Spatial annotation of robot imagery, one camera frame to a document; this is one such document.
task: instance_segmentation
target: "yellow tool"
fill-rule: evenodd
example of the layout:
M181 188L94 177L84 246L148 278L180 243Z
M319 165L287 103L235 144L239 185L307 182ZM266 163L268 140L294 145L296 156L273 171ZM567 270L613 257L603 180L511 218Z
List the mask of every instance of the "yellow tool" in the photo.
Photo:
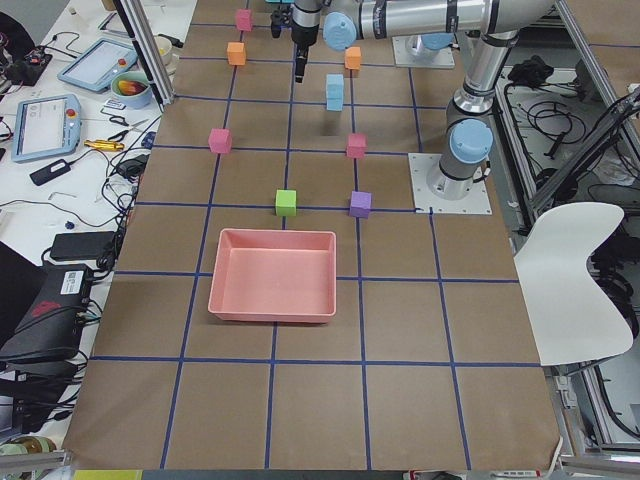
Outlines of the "yellow tool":
M84 146L105 152L119 152L120 150L124 150L124 143L111 140L85 140Z

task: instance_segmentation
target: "cube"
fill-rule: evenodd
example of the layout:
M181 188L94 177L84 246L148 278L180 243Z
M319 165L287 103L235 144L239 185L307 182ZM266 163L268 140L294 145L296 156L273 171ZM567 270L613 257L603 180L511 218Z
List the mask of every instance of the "cube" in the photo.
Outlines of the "cube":
M360 47L349 47L344 52L344 66L349 70L360 70L362 51Z
M209 148L213 153L231 151L231 131L226 128L214 128L209 134Z
M250 32L253 30L251 10L244 8L236 10L236 28L241 32Z
M363 158L367 151L367 136L364 133L350 133L347 141L347 157Z
M227 60L229 65L244 65L247 63L247 50L243 42L229 42L227 44Z
M327 110L341 112L344 104L344 77L330 73L326 81Z
M279 217L296 216L296 191L277 190L276 191L276 215Z
M371 213L371 194L369 192L351 192L349 216L356 218L369 218Z

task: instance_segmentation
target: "orange cube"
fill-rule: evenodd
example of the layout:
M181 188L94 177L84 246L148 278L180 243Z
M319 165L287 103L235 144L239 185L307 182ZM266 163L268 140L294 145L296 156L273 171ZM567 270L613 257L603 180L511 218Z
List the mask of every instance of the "orange cube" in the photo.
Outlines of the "orange cube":
M227 60L229 65L244 65L247 63L247 50L243 42L229 42L227 44Z
M344 52L344 66L349 70L360 70L362 51L360 47L349 47Z

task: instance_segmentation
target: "red logo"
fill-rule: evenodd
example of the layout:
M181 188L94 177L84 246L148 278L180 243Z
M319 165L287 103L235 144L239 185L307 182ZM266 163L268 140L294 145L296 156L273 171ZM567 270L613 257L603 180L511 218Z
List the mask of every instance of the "red logo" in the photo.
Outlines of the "red logo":
M36 318L36 317L39 317L40 315L44 315L45 313L60 307L62 307L62 305L60 305L59 303L48 302L45 300L35 306L35 308L31 311L31 316L33 318Z

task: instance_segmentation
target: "blue joint cap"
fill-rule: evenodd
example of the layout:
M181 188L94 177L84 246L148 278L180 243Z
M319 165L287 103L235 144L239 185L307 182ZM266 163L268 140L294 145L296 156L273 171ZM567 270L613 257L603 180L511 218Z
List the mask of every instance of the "blue joint cap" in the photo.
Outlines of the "blue joint cap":
M453 33L427 33L420 36L422 44L429 50L442 50L453 43Z
M463 120L453 127L449 146L462 163L480 163L493 145L493 133L480 120Z
M329 48L343 52L353 45L357 37L356 26L344 13L331 12L325 18L322 38Z

